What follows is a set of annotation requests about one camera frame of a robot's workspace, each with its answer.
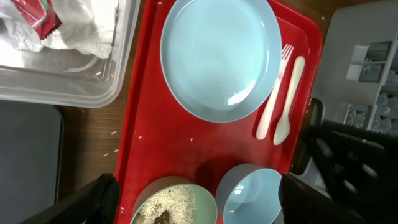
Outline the light blue plate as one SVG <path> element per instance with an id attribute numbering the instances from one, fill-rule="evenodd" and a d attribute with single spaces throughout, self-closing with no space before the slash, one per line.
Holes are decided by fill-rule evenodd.
<path id="1" fill-rule="evenodd" d="M 177 0 L 162 29 L 167 86 L 205 121 L 230 123 L 258 109 L 281 59 L 281 31 L 268 0 Z"/>

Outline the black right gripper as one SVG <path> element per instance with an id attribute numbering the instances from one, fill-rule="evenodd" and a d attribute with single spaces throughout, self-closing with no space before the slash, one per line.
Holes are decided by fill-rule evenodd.
<path id="1" fill-rule="evenodd" d="M 303 142 L 333 201 L 368 223 L 397 223 L 397 137 L 325 121 Z"/>

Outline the green bowl with food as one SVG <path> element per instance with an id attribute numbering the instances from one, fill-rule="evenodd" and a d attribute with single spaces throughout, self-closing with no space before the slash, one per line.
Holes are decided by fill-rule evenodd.
<path id="1" fill-rule="evenodd" d="M 206 188 L 184 177 L 168 176 L 139 194 L 131 224 L 215 224 L 217 219 L 215 198 Z"/>

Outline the white napkin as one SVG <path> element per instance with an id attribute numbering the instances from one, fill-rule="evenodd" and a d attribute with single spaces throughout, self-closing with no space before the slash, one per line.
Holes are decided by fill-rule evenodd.
<path id="1" fill-rule="evenodd" d="M 12 1 L 1 1 L 1 19 L 16 50 L 75 49 L 100 59 L 109 58 L 118 0 L 54 0 L 51 3 L 61 25 L 41 40 Z"/>

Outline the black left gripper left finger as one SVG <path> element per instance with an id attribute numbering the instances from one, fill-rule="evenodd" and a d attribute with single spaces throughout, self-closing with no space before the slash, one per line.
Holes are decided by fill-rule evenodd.
<path id="1" fill-rule="evenodd" d="M 113 224 L 120 199 L 120 185 L 104 173 L 59 203 L 21 224 Z"/>

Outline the white plastic spoon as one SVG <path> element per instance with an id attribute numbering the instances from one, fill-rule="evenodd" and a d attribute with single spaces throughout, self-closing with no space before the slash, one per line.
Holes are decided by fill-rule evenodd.
<path id="1" fill-rule="evenodd" d="M 285 105 L 282 112 L 282 116 L 280 117 L 280 120 L 278 121 L 275 129 L 274 138 L 273 138 L 274 145 L 282 144 L 290 133 L 289 112 L 292 106 L 295 92 L 302 77 L 304 67 L 305 67 L 304 57 L 303 56 L 297 57 L 292 70 L 289 89 L 285 99 Z"/>

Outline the red snack wrapper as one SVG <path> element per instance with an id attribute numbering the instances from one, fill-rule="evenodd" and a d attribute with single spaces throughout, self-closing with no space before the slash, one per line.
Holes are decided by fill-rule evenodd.
<path id="1" fill-rule="evenodd" d="M 62 25 L 51 0 L 11 0 L 11 2 L 40 40 L 46 39 Z"/>

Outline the light blue bowl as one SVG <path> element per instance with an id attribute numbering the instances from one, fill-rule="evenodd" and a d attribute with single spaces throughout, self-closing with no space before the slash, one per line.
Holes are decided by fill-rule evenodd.
<path id="1" fill-rule="evenodd" d="M 216 204 L 223 223 L 273 223 L 281 211 L 281 179 L 274 169 L 248 163 L 227 171 L 216 190 Z"/>

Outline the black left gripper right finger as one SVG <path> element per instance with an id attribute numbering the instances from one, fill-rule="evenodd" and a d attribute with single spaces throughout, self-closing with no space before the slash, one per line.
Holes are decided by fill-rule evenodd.
<path id="1" fill-rule="evenodd" d="M 284 174 L 279 199 L 286 224 L 359 224 L 366 220 L 291 174 Z"/>

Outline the white plastic fork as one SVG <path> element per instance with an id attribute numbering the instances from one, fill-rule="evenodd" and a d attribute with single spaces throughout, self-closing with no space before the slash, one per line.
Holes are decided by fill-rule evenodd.
<path id="1" fill-rule="evenodd" d="M 271 118 L 272 118 L 274 106 L 276 104 L 277 95 L 279 93 L 279 88 L 282 83 L 285 69 L 286 69 L 286 66 L 289 62 L 291 55 L 292 55 L 293 50 L 294 50 L 294 46 L 291 44 L 285 44 L 285 46 L 282 49 L 282 58 L 280 61 L 279 74 L 275 81 L 274 87 L 267 99 L 267 104 L 264 108 L 264 111 L 261 115 L 259 124 L 257 126 L 256 138 L 258 140 L 263 140 L 267 136 L 267 132 L 268 132 L 269 126 L 271 124 Z"/>

